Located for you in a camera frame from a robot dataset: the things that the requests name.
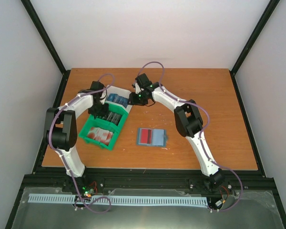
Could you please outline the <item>green bin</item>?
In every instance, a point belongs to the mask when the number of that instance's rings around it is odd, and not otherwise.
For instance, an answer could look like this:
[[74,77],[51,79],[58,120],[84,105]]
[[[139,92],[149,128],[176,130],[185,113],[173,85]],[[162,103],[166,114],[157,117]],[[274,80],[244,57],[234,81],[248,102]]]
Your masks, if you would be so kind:
[[109,114],[106,117],[97,117],[95,119],[98,127],[112,131],[112,132],[121,132],[127,118],[128,112],[124,107],[109,104]]
[[93,144],[101,149],[113,150],[122,130],[121,121],[116,125],[113,122],[94,118],[90,115],[79,133],[79,137],[87,144]]

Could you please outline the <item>white bin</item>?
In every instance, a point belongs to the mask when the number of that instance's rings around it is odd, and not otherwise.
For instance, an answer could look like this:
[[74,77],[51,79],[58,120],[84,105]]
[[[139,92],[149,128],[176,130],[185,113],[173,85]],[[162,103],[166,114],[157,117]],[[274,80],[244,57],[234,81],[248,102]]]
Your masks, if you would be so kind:
[[128,104],[130,93],[131,92],[129,90],[111,86],[107,89],[107,97],[105,102],[117,105],[129,113],[132,108],[132,105]]

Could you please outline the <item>teal card holder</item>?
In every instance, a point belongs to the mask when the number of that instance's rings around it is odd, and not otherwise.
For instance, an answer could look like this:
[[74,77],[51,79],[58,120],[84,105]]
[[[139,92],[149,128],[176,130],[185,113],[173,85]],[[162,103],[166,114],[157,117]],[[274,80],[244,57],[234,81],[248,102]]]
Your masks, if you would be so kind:
[[[143,145],[139,143],[141,129],[152,129],[152,143]],[[138,146],[165,147],[168,140],[167,132],[164,129],[156,128],[138,128],[136,144]]]

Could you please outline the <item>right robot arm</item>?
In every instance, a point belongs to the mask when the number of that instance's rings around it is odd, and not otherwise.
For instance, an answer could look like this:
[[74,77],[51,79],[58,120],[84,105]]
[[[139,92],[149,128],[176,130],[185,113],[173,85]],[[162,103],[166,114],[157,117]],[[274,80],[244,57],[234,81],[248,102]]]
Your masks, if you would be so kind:
[[185,137],[192,146],[201,172],[206,176],[205,188],[212,191],[220,186],[224,175],[208,147],[203,131],[203,119],[199,112],[199,106],[194,100],[183,100],[169,92],[164,86],[159,85],[158,82],[145,88],[140,88],[138,83],[134,83],[133,88],[135,91],[130,93],[128,104],[147,105],[148,101],[152,100],[172,111],[178,133]]

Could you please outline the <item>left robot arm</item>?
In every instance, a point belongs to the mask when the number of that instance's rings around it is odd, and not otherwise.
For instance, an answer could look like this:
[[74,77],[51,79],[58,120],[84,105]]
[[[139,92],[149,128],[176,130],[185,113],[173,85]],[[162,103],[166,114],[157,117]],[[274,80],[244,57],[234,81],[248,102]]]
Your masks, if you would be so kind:
[[83,176],[85,165],[76,149],[76,119],[87,110],[95,111],[97,114],[107,110],[108,105],[104,103],[106,96],[106,89],[95,92],[83,90],[64,105],[46,111],[43,139],[58,154],[67,175],[75,177],[72,185],[79,192],[86,191],[90,181]]

